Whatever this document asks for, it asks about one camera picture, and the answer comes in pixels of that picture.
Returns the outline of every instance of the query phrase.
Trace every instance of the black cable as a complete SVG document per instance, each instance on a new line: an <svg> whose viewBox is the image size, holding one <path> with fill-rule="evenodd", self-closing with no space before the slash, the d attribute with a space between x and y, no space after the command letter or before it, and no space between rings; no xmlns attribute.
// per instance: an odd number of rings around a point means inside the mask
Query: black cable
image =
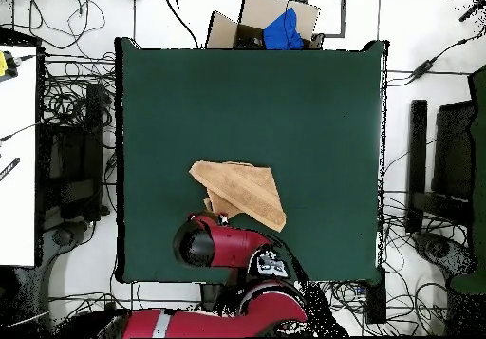
<svg viewBox="0 0 486 339"><path fill-rule="evenodd" d="M471 36L467 39L461 39L461 40L455 42L454 44L452 44L451 46L445 48L442 52L440 52L438 55L431 58L430 60L425 60L422 64L420 64L417 68L415 68L415 70L410 74L410 76L408 77L408 78L410 78L408 82L406 82L404 84L399 84L399 85L389 85L389 82L388 82L386 85L387 86L405 86L405 85L411 84L412 82L414 82L415 80L420 78L423 74L429 72L430 69L434 66L434 62L442 54L444 54L446 51L448 51L452 47L464 45L467 42L469 42L470 40L478 39L478 38L482 37L485 33L486 33L486 25L483 26L482 29L477 34L475 34L474 36Z"/></svg>
<svg viewBox="0 0 486 339"><path fill-rule="evenodd" d="M408 85L408 84L411 84L412 82L414 82L417 78L412 78L410 79L408 82L405 82L404 84L398 84L398 85L389 85L389 84L386 84L386 87L391 87L391 86L405 86L405 85Z"/></svg>
<svg viewBox="0 0 486 339"><path fill-rule="evenodd" d="M174 8L172 7L172 4L169 0L165 0L167 1L167 5L169 6L170 10L172 11L172 13L174 14L174 16L176 16L176 18L179 20L179 22L187 29L187 31L189 32L189 34L191 34L191 36L193 37L193 40L194 40L194 43L196 44L196 48L199 48L199 44L197 43L197 40L196 40L196 37L195 35L191 32L191 30L187 27L187 25L184 23L184 21L182 21L182 19L180 19L180 17L178 16L178 13L174 10Z"/></svg>
<svg viewBox="0 0 486 339"><path fill-rule="evenodd" d="M52 46L52 47L55 47L55 48L58 48L58 49L66 49L66 48L69 48L71 46L74 46L75 44L78 43L78 41L84 36L84 34L86 33L86 29L87 29L87 23L88 23L88 16L89 16L89 4L87 4L87 1L88 0L85 0L85 3L86 3L86 20L84 22L84 27L83 27L83 31L77 35L77 37L74 39L74 41L66 46L63 46L63 47L59 47L59 46L56 46L54 45L53 43L50 43L48 40L46 39L43 39L42 37L36 35L32 30L34 29L32 26L31 26L31 22L32 22L32 5L30 5L30 10L29 10L29 15L28 15L28 31L30 32L30 34L40 40L42 40L44 43ZM37 5L37 3L35 2L35 0L31 0L31 3L33 4L33 7L35 7L37 9L37 12L39 13L40 17L41 17L41 26L42 24L45 24L47 28L50 28L51 30L56 30L56 31L59 31L61 33L65 33L65 34L69 34L67 33L66 31L64 30L60 30L58 28L53 28L51 26L49 26L47 24L47 22L44 20L44 16L41 12L41 10L39 9L39 6Z"/></svg>
<svg viewBox="0 0 486 339"><path fill-rule="evenodd" d="M5 141L8 141L10 138L14 137L14 136L15 136L15 135L17 135L18 133L20 133L20 132L22 132L22 131L25 131L26 129L29 129L29 128L33 127L33 126L40 125L40 124L42 124L42 123L43 123L43 122L37 122L37 123L35 123L35 124L31 124L31 125L28 125L28 126L26 126L26 127L22 128L22 129L19 129L18 131L15 131L13 134L10 134L10 135L7 135L7 136L5 136L5 137L3 137L3 138L0 138L0 142L5 142Z"/></svg>
<svg viewBox="0 0 486 339"><path fill-rule="evenodd" d="M91 237L87 241L84 241L83 243L81 243L80 245L89 243L92 240L93 236L95 235L96 224L97 224L97 222L94 222L94 224L93 224L93 231L91 232Z"/></svg>
<svg viewBox="0 0 486 339"><path fill-rule="evenodd" d="M287 47L289 47L289 35L287 34L287 28L285 27L285 21L287 19L287 9L289 7L289 2L290 0L287 0L287 4L285 5L285 14L284 14L284 31L285 31L285 37L287 37Z"/></svg>
<svg viewBox="0 0 486 339"><path fill-rule="evenodd" d="M143 305L141 304L140 297L139 297L140 285L141 285L141 282L139 282L139 285L137 287L137 300L139 300L140 307L143 309Z"/></svg>
<svg viewBox="0 0 486 339"><path fill-rule="evenodd" d="M133 0L133 40L135 40L136 29L137 29L137 0Z"/></svg>

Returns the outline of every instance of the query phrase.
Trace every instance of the green mat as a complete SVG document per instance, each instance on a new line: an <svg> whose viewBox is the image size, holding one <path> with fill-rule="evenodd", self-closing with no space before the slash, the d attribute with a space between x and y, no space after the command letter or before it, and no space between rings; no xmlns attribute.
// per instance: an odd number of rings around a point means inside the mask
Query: green mat
<svg viewBox="0 0 486 339"><path fill-rule="evenodd" d="M311 279L377 278L384 51L142 50L117 39L117 279L226 280L173 253L180 224L204 208L188 173L197 160L271 168L287 214L279 236ZM231 224L276 233L246 215Z"/></svg>

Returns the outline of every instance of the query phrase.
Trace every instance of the cloth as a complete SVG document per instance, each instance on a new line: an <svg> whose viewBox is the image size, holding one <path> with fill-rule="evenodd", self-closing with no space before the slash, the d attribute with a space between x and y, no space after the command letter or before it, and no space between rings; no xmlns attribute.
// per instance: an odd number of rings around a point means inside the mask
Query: cloth
<svg viewBox="0 0 486 339"><path fill-rule="evenodd" d="M248 163L197 161L189 173L208 189L206 208L228 218L242 212L280 232L286 215L268 167Z"/></svg>
<svg viewBox="0 0 486 339"><path fill-rule="evenodd" d="M295 10L287 9L263 30L266 49L302 49L304 42L297 33L296 26Z"/></svg>

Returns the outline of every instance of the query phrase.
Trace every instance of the blue cloth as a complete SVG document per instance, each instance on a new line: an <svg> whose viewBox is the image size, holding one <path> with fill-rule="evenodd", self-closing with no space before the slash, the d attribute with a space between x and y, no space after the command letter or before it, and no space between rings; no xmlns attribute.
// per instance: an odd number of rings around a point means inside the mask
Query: blue cloth
<svg viewBox="0 0 486 339"><path fill-rule="evenodd" d="M300 49L304 46L297 33L297 15L293 8L287 9L263 30L266 49Z"/></svg>

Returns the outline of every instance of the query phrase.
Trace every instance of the wire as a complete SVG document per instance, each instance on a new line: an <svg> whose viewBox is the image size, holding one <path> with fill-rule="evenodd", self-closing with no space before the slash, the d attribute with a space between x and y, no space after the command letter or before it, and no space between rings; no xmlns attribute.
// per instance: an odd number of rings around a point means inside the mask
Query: wire
<svg viewBox="0 0 486 339"><path fill-rule="evenodd" d="M199 44L197 43L197 40L196 40L196 37L195 35L191 32L191 30L187 27L187 25L184 23L184 21L182 21L182 19L180 19L180 17L178 16L178 13L174 10L174 8L172 7L172 4L169 0L165 0L167 1L167 5L169 6L169 8L171 9L172 13L176 16L176 18L179 20L179 22L187 29L187 31L189 32L189 34L191 34L191 36L193 37L193 40L194 40L194 43L196 44L196 48L199 48Z"/></svg>
<svg viewBox="0 0 486 339"><path fill-rule="evenodd" d="M140 297L139 297L140 285L141 285L141 282L139 282L139 285L137 287L137 300L139 300L140 307L143 309L143 305L141 304Z"/></svg>
<svg viewBox="0 0 486 339"><path fill-rule="evenodd" d="M71 46L74 46L75 44L77 44L77 43L78 43L78 41L79 41L79 40L80 40L80 39L81 39L81 38L84 36L84 34L86 33L86 29L87 29L87 23L88 23L88 17L89 17L89 4L87 4L87 1L88 1L88 0L85 0L85 2L84 2L84 3L86 4L86 20L84 21L84 27L83 27L83 30L82 30L82 32L81 32L79 35L76 35L76 37L75 37L75 39L74 39L74 41L73 41L72 43L69 43L68 45L63 46L63 47L59 47L59 46L54 45L53 43L50 43L50 42L49 42L49 41L47 41L46 39L43 39L42 37L39 37L37 34L35 34L35 33L32 31L32 30L34 29L34 28L31 26L31 23L32 23L32 5L33 5L33 7L35 7L35 8L37 9L37 12L39 13L39 15L40 15L40 17L41 17L41 26L42 26L42 24L45 24L45 25L46 25L46 27L47 27L47 28L50 28L51 30L56 30L56 31L59 31L59 32L64 33L64 34L71 35L71 34L67 33L67 32L66 32L66 31L64 31L64 30L60 30L60 29L58 29L58 28L53 28L53 27L49 26L49 25L47 24L47 22L44 20L44 16L43 16L43 14L42 14L41 10L39 9L39 6L38 6L38 5L37 5L37 3L35 2L35 0L31 0L31 1L30 1L30 9L29 9L29 12L28 12L28 31L30 32L30 34L31 34L32 36L34 36L34 37L36 37L36 38L38 38L38 39L42 40L44 43L46 43L46 44L48 44L48 45L50 45L50 46L55 47L55 48L58 48L58 49L66 49L66 48L69 48L69 47L71 47Z"/></svg>
<svg viewBox="0 0 486 339"><path fill-rule="evenodd" d="M389 84L386 84L386 87L391 87L391 86L405 86L405 85L408 85L408 84L411 84L412 82L414 82L417 78L412 78L410 79L408 82L405 82L404 84L398 84L398 85L389 85Z"/></svg>
<svg viewBox="0 0 486 339"><path fill-rule="evenodd" d="M19 321L18 323L15 323L15 324L10 324L9 326L7 327L15 327L15 326L19 326L21 324L26 324L30 321L33 321L33 320L36 320L38 318L41 318L41 317L44 317L45 315L49 314L50 313L50 310L48 311L44 311L42 314L39 314L39 315L34 315L33 317L30 317L28 318L27 320L23 320L23 321Z"/></svg>
<svg viewBox="0 0 486 339"><path fill-rule="evenodd" d="M435 142L436 140L437 140L437 138L434 138L433 140L429 141L429 142L428 142L428 143L426 143L425 145L429 145L429 144L431 144L431 143ZM405 152L403 155L401 155L401 156L397 157L395 160L392 160L392 161L391 161L391 162L390 162L390 163L389 163L389 164L386 166L386 168L384 169L383 175L385 175L385 174L386 174L386 171L389 169L389 167L390 167L390 166L391 166L393 163L397 162L397 161L398 161L398 160L400 160L401 158L404 158L404 157L405 157L405 156L407 156L409 153L410 153L410 150L406 151L406 152Z"/></svg>
<svg viewBox="0 0 486 339"><path fill-rule="evenodd" d="M418 78L420 78L425 73L430 72L430 69L434 66L434 62L442 54L444 54L446 51L448 51L452 47L459 46L459 45L464 45L467 42L469 42L470 40L478 39L478 38L482 37L485 33L486 33L486 25L484 25L481 28L481 30L477 34L475 34L474 36L471 36L471 37L469 37L467 39L461 39L461 40L455 42L454 44L452 44L451 46L445 48L442 52L440 52L438 55L436 55L435 57L431 58L430 60L425 60L422 64L420 64L417 68L415 68L415 70L410 74L410 76L408 76L407 78L403 78L404 80L410 78L408 80L408 82L405 82L404 84L398 84L398 85L389 85L389 83L391 81L398 81L398 80L390 80L386 85L387 86L405 86L405 85L411 84L412 82L414 82L415 80L417 80Z"/></svg>
<svg viewBox="0 0 486 339"><path fill-rule="evenodd" d="M96 224L97 222L94 222L93 224L93 232L91 232L91 237L87 240L87 241L84 241L83 243L81 243L80 245L83 245L83 244L86 244L86 243L89 243L91 241L91 239L93 238L93 236L95 235L95 230L96 230Z"/></svg>
<svg viewBox="0 0 486 339"><path fill-rule="evenodd" d="M35 124L31 124L31 125L28 125L28 126L22 128L22 129L19 129L18 131L15 131L13 134L10 134L10 135L7 135L6 137L0 138L0 142L5 142L5 141L9 140L10 138L14 137L15 135L17 135L18 133L25 131L26 129L29 129L33 126L40 125L42 123L43 122L37 122Z"/></svg>
<svg viewBox="0 0 486 339"><path fill-rule="evenodd" d="M439 283L435 283L435 282L428 282L428 283L424 283L423 285L421 285L415 292L415 301L414 301L414 306L415 306L415 310L417 312L417 314L420 314L420 309L419 309L419 304L418 304L418 301L419 301L419 293L421 292L421 290L423 288L426 288L427 286L437 286L441 289L443 289L446 293L448 293L447 289L445 287L443 287L442 285L440 285ZM419 322L421 324L421 327L425 330L425 332L427 333L427 335L429 336L434 336L435 333L433 331L429 331L425 325L423 324L423 321L421 319L421 317L419 316Z"/></svg>
<svg viewBox="0 0 486 339"><path fill-rule="evenodd" d="M287 9L289 7L289 2L290 0L287 0L287 4L285 5L285 14L284 14L284 31L285 31L285 37L287 37L287 47L289 47L289 35L287 34L287 28L285 27L286 24L286 19L287 19Z"/></svg>

